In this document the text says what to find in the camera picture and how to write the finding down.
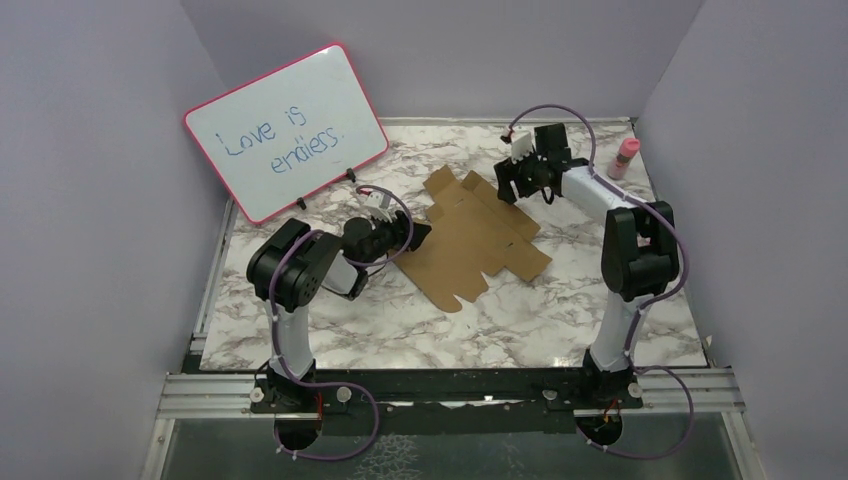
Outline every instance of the cardboard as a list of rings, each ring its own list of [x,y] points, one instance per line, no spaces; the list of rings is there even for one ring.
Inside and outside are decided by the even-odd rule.
[[[473,302],[489,289],[482,273],[494,276],[504,267],[529,282],[551,257],[531,240],[539,224],[518,207],[497,198],[497,190],[477,172],[460,183],[448,166],[424,182],[435,202],[427,209],[433,230],[414,252],[395,260],[403,273],[440,310],[458,312],[457,296]]]

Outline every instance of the gray wall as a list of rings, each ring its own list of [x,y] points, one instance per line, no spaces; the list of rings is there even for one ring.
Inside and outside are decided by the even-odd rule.
[[[176,0],[0,4],[0,478],[136,478],[224,194]]]
[[[235,87],[347,45],[382,116],[636,116],[701,0],[181,0]]]
[[[767,473],[848,471],[848,3],[707,0],[637,131]]]

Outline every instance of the pink bottle cap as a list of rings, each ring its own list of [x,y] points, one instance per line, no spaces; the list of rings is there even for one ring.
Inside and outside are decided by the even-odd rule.
[[[639,147],[641,145],[642,142],[638,138],[626,138],[621,142],[621,146],[618,147],[618,153],[626,158],[633,158],[639,153]]]

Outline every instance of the marble tabletop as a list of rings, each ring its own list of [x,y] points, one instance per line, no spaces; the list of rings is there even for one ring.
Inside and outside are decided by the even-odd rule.
[[[589,153],[588,135],[568,123],[575,156]],[[599,171],[619,144],[632,137],[628,122],[593,125]],[[447,164],[458,178],[473,169],[495,184],[492,166],[508,154],[496,126],[387,126],[391,148],[357,171],[360,183],[386,187],[416,218],[432,200],[422,182]],[[653,198],[640,156],[619,184]],[[217,298],[201,359],[203,370],[257,368],[270,355],[268,320],[245,278],[250,257],[292,217],[340,233],[360,216],[360,196],[349,181],[331,185],[267,224],[251,225],[241,213],[229,238]],[[438,310],[394,265],[374,275],[349,302],[321,290],[310,304],[309,338],[320,368],[472,368],[579,366],[595,338],[606,304],[600,272],[602,226],[565,199],[548,206],[541,196],[518,205],[541,231],[533,241],[553,258],[540,276],[523,282],[507,270],[487,277],[489,290],[458,313]],[[637,364],[704,366],[698,333],[682,294],[653,307],[639,336]]]

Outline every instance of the bottle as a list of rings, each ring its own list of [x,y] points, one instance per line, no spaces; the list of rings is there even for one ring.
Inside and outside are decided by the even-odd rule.
[[[621,146],[618,147],[618,155],[615,156],[615,160],[610,163],[609,168],[607,168],[607,176],[613,180],[621,180],[624,178],[624,174],[627,172],[627,167],[630,166],[630,160],[633,160],[633,157],[639,153],[639,147],[641,146],[641,142],[639,142],[638,138],[626,138],[623,142],[621,142]]]

